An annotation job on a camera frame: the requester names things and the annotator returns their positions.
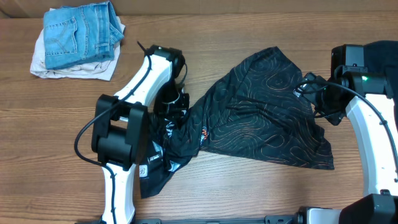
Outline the black patterned sports jersey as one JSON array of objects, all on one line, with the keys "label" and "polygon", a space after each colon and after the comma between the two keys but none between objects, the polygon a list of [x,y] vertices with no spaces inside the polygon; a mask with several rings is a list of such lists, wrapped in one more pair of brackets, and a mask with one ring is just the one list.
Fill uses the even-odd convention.
[{"label": "black patterned sports jersey", "polygon": [[294,94],[301,81],[301,70],[269,47],[233,67],[191,108],[157,104],[141,162],[141,197],[159,194],[200,151],[332,170],[325,131]]}]

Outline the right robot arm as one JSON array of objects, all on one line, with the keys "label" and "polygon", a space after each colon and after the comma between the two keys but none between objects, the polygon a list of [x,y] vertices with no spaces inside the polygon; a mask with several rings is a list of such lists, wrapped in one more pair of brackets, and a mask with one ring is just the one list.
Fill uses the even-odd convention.
[{"label": "right robot arm", "polygon": [[291,223],[397,223],[397,42],[345,44],[331,51],[331,76],[304,76],[294,92],[314,115],[348,118],[363,170],[362,199],[338,210],[302,207]]}]

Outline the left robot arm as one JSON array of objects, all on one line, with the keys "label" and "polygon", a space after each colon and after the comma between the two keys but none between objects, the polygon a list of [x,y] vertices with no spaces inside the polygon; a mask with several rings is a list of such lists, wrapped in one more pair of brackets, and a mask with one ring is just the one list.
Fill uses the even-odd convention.
[{"label": "left robot arm", "polygon": [[135,171],[149,137],[148,107],[161,118],[180,118],[189,95],[176,78],[185,66],[181,50],[152,45],[132,80],[113,96],[96,102],[91,148],[98,155],[105,180],[105,209],[100,223],[133,223]]}]

